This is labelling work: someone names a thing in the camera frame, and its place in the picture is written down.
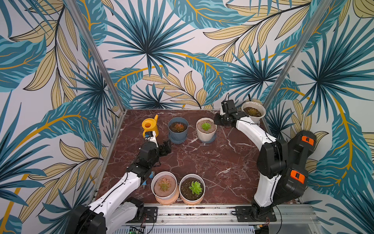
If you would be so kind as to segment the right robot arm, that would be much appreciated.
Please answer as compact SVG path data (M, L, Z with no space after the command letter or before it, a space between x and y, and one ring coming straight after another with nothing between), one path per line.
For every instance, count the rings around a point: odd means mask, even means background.
M239 221L275 221L273 207L304 194L308 171L306 161L314 153L317 137L302 130L290 141L276 139L243 112L216 114L214 123L233 127L244 133L259 149L257 168L259 184L250 208L237 208Z

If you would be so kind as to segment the large white round pot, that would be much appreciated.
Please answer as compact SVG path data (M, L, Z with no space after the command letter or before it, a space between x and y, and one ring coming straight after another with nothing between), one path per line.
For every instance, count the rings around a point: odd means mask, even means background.
M244 102L241 109L256 124L259 124L260 120L266 115L266 109L261 104L253 101Z

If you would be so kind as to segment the yellow watering can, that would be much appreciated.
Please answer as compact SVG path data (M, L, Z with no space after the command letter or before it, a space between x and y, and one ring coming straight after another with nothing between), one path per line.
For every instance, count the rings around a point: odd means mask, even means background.
M155 115L155 117L153 119L148 118L148 119L145 119L142 122L142 127L144 129L143 138L146 138L146 133L147 132L155 131L154 136L157 137L159 135L159 130L158 130L158 127L157 127L157 121L158 121L158 115Z

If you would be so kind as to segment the white ribbed pot green succulent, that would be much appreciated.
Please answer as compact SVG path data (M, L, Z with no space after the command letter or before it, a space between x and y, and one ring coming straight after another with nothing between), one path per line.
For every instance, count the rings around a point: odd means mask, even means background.
M212 143L216 139L217 125L210 118L201 118L196 123L199 140L202 143Z

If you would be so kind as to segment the white pot pink soil succulent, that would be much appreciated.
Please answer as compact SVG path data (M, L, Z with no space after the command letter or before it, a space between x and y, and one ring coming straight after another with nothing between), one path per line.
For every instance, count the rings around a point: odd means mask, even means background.
M152 180L152 192L162 205L171 205L179 197L179 186L175 175L171 172L160 172Z

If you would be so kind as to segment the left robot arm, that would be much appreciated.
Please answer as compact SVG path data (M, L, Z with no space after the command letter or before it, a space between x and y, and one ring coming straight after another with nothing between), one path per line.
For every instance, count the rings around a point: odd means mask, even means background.
M111 234L124 223L141 217L144 203L129 195L149 178L160 158L171 153L171 141L158 145L155 137L146 139L134 162L114 187L96 201L72 210L66 234Z

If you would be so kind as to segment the white pot dark soil succulent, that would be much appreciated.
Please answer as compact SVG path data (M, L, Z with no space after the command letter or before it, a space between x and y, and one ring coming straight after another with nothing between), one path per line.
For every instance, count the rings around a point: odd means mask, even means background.
M203 201L206 191L204 180L196 174L184 176L179 185L182 201L187 205L197 205Z

